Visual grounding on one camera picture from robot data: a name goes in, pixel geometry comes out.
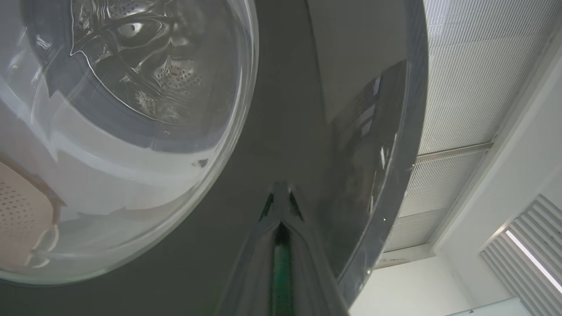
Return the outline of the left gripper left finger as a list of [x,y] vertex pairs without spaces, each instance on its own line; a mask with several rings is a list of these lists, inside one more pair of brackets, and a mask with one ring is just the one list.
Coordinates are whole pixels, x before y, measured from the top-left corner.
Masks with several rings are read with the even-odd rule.
[[215,314],[282,315],[282,184],[273,184]]

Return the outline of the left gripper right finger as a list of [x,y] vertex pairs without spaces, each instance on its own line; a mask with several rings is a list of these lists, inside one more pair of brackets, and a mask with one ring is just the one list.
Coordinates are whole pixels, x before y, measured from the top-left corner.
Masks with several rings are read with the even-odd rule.
[[307,200],[291,184],[284,192],[288,209],[281,223],[288,230],[295,316],[347,316],[349,310],[307,213]]

